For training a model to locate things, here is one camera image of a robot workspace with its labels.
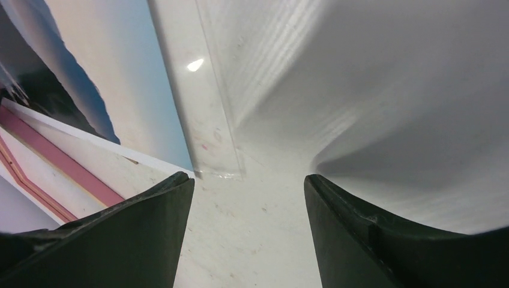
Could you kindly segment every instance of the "clear plastic sheet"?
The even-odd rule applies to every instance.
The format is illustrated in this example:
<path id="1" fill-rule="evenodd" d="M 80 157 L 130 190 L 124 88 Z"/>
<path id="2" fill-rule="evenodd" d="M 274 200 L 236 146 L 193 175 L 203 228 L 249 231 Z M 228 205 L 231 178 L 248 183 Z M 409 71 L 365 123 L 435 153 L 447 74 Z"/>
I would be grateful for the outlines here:
<path id="1" fill-rule="evenodd" d="M 433 227 L 509 224 L 507 1 L 196 2 L 240 151 Z"/>
<path id="2" fill-rule="evenodd" d="M 149 1 L 195 172 L 242 178 L 223 84 L 194 1 Z"/>

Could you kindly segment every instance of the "poster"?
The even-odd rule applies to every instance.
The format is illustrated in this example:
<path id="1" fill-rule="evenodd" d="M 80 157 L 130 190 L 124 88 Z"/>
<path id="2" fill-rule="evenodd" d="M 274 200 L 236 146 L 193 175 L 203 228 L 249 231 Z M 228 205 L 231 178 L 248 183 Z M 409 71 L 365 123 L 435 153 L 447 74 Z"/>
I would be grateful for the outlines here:
<path id="1" fill-rule="evenodd" d="M 0 0 L 0 93 L 192 170 L 146 0 Z"/>

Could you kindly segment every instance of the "curved white surface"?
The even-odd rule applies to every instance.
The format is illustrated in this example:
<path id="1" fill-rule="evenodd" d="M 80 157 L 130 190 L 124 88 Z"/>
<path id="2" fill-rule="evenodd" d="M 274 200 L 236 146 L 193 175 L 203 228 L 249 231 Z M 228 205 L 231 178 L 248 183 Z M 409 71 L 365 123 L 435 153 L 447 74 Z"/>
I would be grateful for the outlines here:
<path id="1" fill-rule="evenodd" d="M 172 19 L 180 1 L 155 2 Z M 509 224 L 509 2 L 196 2 L 246 175 L 195 194 L 182 287 L 319 287 L 302 191 L 312 171 L 431 226 Z M 265 221 L 264 205 L 285 213 Z M 260 244 L 271 254 L 249 255 Z"/>

